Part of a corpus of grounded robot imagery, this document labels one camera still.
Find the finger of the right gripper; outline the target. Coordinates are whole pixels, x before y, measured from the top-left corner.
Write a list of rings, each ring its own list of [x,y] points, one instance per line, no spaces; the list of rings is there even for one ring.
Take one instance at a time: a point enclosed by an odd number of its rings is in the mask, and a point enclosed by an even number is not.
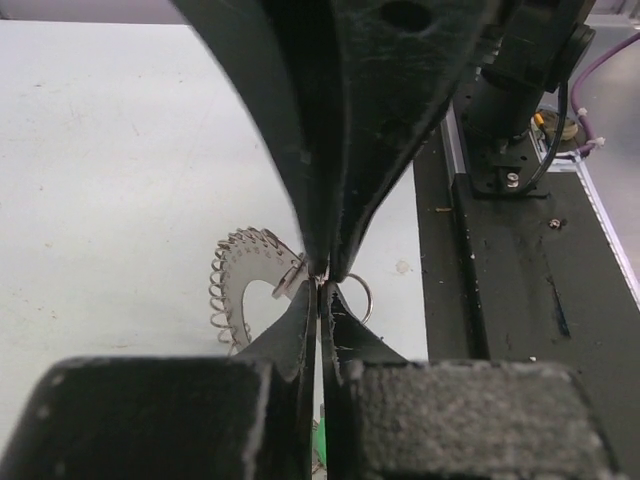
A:
[[[177,1],[250,113],[295,210],[309,271],[329,264],[328,202],[342,156],[343,92],[328,1]]]
[[[497,1],[338,1],[344,108],[328,273],[342,281],[366,230],[447,111]]]

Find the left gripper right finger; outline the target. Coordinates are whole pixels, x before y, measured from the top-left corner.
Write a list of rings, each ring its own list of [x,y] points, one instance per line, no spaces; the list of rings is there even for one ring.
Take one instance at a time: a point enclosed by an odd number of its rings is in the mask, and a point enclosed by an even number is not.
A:
[[[409,361],[319,297],[331,479],[616,479],[575,375],[552,363]]]

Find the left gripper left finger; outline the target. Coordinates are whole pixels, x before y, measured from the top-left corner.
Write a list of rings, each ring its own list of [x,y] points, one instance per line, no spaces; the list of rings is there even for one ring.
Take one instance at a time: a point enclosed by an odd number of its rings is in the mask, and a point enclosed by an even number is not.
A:
[[[34,388],[5,479],[307,479],[318,288],[231,356],[74,357]]]

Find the metal disc keyring holder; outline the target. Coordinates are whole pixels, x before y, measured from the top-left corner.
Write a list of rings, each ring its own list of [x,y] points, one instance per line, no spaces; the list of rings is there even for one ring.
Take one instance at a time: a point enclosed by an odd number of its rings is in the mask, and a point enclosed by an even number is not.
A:
[[[267,229],[239,229],[219,241],[209,277],[210,324],[219,330],[218,341],[229,346],[228,354],[245,360],[269,360],[283,367],[304,364],[304,337],[285,336],[282,346],[269,346],[264,341],[251,345],[256,338],[245,319],[244,297],[251,283],[261,281],[274,287],[277,298],[293,299],[308,278],[306,256],[294,254]]]

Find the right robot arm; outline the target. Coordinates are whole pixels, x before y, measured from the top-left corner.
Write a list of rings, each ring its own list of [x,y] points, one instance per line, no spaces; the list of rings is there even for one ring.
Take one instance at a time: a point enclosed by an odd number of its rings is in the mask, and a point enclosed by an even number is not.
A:
[[[179,1],[261,134],[297,215],[308,270],[349,273],[385,197],[465,101],[483,195],[545,170],[508,158],[544,93],[568,95],[591,43],[588,1]]]

